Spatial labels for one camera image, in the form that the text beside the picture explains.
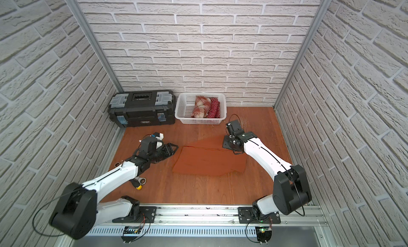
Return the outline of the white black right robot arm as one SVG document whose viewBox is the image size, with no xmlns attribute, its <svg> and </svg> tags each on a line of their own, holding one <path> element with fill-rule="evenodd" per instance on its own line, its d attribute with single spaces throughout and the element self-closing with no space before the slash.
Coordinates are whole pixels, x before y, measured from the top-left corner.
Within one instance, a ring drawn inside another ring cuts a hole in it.
<svg viewBox="0 0 408 247">
<path fill-rule="evenodd" d="M 252 204 L 255 220 L 261 221 L 277 212 L 289 215 L 312 201 L 307 173 L 302 166 L 293 166 L 280 158 L 256 134 L 245 132 L 238 120 L 228 122 L 226 131 L 223 148 L 252 157 L 274 182 L 273 193 Z"/>
</svg>

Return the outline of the orange brown skirt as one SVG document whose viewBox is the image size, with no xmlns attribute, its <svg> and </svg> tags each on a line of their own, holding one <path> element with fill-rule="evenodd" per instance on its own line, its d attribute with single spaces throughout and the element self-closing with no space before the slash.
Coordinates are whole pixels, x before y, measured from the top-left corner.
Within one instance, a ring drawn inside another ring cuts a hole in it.
<svg viewBox="0 0 408 247">
<path fill-rule="evenodd" d="M 172 172 L 187 175 L 223 176 L 244 173 L 247 156 L 223 148 L 224 136 L 212 136 L 182 147 Z"/>
</svg>

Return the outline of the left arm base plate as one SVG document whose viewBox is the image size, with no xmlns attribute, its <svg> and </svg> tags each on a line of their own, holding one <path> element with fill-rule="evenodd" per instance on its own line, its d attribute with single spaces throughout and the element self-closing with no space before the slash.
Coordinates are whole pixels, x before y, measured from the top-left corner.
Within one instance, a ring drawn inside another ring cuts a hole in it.
<svg viewBox="0 0 408 247">
<path fill-rule="evenodd" d="M 129 215 L 123 218 L 112 220 L 113 223 L 154 223 L 157 207 L 155 206 L 138 206 L 133 208 Z"/>
</svg>

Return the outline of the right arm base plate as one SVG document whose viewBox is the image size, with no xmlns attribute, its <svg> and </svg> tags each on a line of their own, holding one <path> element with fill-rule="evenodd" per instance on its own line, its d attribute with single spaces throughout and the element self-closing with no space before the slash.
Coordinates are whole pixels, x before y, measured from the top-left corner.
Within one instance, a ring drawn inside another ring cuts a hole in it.
<svg viewBox="0 0 408 247">
<path fill-rule="evenodd" d="M 238 219 L 240 224 L 261 223 L 275 225 L 281 223 L 279 212 L 263 215 L 255 207 L 238 207 Z"/>
</svg>

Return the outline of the red polka dot skirt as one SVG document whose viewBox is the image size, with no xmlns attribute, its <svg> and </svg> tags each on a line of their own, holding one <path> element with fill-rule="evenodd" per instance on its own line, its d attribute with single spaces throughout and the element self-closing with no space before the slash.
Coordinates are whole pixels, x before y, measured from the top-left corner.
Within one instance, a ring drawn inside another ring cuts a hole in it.
<svg viewBox="0 0 408 247">
<path fill-rule="evenodd" d="M 210 107 L 207 113 L 207 118 L 220 118 L 221 117 L 221 103 L 217 98 L 210 98 Z"/>
</svg>

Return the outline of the red plaid skirt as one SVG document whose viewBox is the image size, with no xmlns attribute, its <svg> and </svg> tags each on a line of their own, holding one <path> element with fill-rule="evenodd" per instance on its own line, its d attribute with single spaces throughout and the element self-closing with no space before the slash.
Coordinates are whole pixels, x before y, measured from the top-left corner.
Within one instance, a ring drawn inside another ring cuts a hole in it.
<svg viewBox="0 0 408 247">
<path fill-rule="evenodd" d="M 192 118 L 205 118 L 209 112 L 211 99 L 203 96 L 197 96 L 195 99 L 194 109 L 191 114 Z"/>
</svg>

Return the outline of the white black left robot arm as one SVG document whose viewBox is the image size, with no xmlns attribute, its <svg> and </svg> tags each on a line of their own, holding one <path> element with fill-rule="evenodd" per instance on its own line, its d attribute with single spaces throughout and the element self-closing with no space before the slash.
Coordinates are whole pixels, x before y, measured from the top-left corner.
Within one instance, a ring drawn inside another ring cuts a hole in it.
<svg viewBox="0 0 408 247">
<path fill-rule="evenodd" d="M 126 182 L 136 189 L 142 188 L 141 174 L 151 164 L 157 164 L 173 156 L 178 146 L 164 143 L 163 135 L 154 133 L 145 136 L 133 155 L 109 172 L 81 184 L 71 183 L 62 195 L 54 198 L 57 202 L 51 212 L 49 225 L 78 240 L 101 223 L 110 220 L 137 221 L 140 218 L 140 202 L 129 196 L 116 201 L 101 203 L 108 194 Z"/>
</svg>

